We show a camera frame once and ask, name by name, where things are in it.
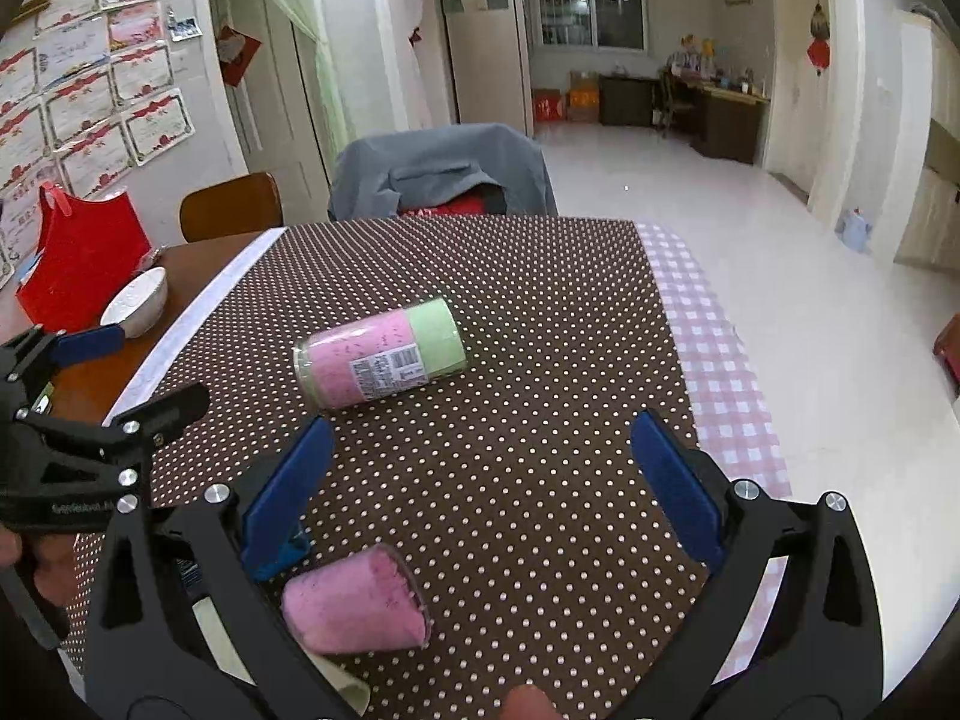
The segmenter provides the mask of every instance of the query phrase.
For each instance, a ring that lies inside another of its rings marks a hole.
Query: hanging lantern
[[[830,66],[830,45],[827,42],[830,39],[830,23],[827,20],[827,14],[820,6],[820,0],[817,0],[817,6],[813,9],[813,16],[810,18],[810,35],[813,37],[813,43],[806,50],[806,56],[810,64],[817,69],[817,76],[819,76]]]

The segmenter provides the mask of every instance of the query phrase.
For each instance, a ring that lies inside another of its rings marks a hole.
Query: human hand
[[[507,693],[500,720],[560,720],[560,712],[542,690],[520,685]]]
[[[57,533],[30,539],[30,548],[37,558],[34,585],[51,604],[65,607],[77,594],[77,567],[74,562],[75,536]],[[23,554],[20,533],[0,525],[0,568],[15,565]]]

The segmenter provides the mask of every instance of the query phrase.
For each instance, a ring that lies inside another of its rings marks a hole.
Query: brown tablecloth
[[[292,369],[298,338],[437,295],[469,370],[330,418],[334,466],[306,512],[314,554],[294,571],[386,541],[421,583],[434,621],[427,647],[339,659],[371,684],[368,717],[494,717],[524,682],[565,715],[602,717],[707,575],[631,458],[629,427],[648,405],[695,443],[632,223],[461,217],[289,230],[160,385],[202,381],[212,406],[157,457],[155,504],[232,479],[308,417]],[[85,581],[96,549],[83,540]],[[85,594],[72,608],[75,659]]]

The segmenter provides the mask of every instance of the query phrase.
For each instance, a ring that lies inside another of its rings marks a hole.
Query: window
[[[646,49],[645,0],[539,0],[546,46]]]

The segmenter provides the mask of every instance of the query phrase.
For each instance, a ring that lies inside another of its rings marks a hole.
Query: white floor
[[[563,124],[539,141],[561,214],[665,224],[703,265],[760,378],[795,498],[851,501],[889,691],[960,595],[960,424],[930,354],[960,283],[881,274],[762,170],[649,129]]]

